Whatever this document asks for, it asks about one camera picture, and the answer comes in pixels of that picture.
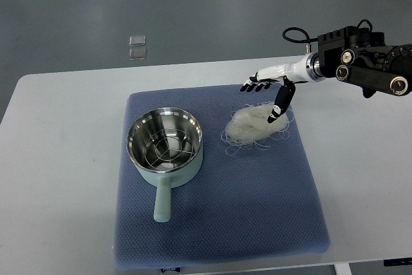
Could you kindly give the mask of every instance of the mint green saucepan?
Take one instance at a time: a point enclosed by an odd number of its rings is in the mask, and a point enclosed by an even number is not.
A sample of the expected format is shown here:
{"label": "mint green saucepan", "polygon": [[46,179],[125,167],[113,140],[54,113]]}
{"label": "mint green saucepan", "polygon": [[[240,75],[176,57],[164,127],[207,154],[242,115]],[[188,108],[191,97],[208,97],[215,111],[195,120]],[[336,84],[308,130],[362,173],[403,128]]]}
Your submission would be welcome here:
{"label": "mint green saucepan", "polygon": [[154,220],[168,222],[171,188],[191,180],[203,161],[203,139],[198,121],[178,108],[147,112],[131,126],[127,152],[142,177],[157,187]]}

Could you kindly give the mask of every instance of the robotic hand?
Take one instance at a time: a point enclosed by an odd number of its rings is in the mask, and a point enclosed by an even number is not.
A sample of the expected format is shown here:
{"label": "robotic hand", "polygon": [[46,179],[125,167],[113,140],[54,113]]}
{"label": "robotic hand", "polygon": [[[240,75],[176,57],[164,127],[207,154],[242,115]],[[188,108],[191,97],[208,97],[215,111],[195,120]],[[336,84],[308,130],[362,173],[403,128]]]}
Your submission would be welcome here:
{"label": "robotic hand", "polygon": [[[366,22],[369,28],[360,28]],[[294,40],[286,36],[290,30],[302,32],[305,40]],[[386,46],[382,32],[372,32],[368,20],[358,26],[347,26],[334,32],[311,39],[301,28],[286,29],[283,38],[293,43],[306,43],[306,55],[296,63],[279,64],[263,68],[248,78],[240,91],[250,92],[283,81],[277,93],[271,123],[289,107],[295,93],[295,84],[320,82],[336,77],[338,81],[360,86],[365,98],[376,91],[391,95],[407,95],[412,88],[412,44]],[[318,42],[318,53],[310,52],[310,43]]]}

